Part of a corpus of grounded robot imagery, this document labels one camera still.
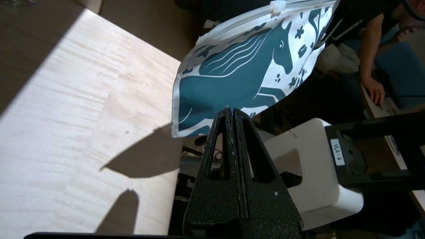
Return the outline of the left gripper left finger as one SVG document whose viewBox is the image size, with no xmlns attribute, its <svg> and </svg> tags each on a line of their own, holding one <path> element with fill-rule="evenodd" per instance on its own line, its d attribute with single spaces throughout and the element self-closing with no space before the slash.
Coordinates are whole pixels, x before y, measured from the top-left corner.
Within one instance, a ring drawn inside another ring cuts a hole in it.
<svg viewBox="0 0 425 239">
<path fill-rule="evenodd" d="M 241 216 L 240 172 L 235 146 L 234 120 L 228 107 L 214 117 L 198 175 L 183 220 L 183 234 L 194 237 L 225 235 L 225 225 Z M 219 178 L 210 177 L 218 135 L 224 137 Z"/>
</svg>

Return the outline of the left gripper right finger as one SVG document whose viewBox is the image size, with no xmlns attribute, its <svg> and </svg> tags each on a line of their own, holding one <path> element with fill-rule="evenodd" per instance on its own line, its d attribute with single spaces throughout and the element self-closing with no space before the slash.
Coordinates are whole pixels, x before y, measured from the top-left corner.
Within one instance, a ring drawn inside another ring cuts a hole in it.
<svg viewBox="0 0 425 239">
<path fill-rule="evenodd" d="M 253 122 L 233 111 L 240 236 L 302 239 L 302 218 Z"/>
</svg>

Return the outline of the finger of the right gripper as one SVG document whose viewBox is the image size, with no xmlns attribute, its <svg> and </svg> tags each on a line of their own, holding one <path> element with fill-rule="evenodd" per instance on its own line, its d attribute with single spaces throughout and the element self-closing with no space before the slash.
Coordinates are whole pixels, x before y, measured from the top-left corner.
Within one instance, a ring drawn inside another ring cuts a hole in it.
<svg viewBox="0 0 425 239">
<path fill-rule="evenodd" d="M 335 32 L 338 26 L 341 24 L 342 20 L 350 12 L 352 0 L 338 0 L 334 6 L 331 19 L 328 24 L 322 30 L 320 34 L 320 39 L 318 41 L 318 47 L 329 45 L 335 42 L 336 35 Z"/>
</svg>

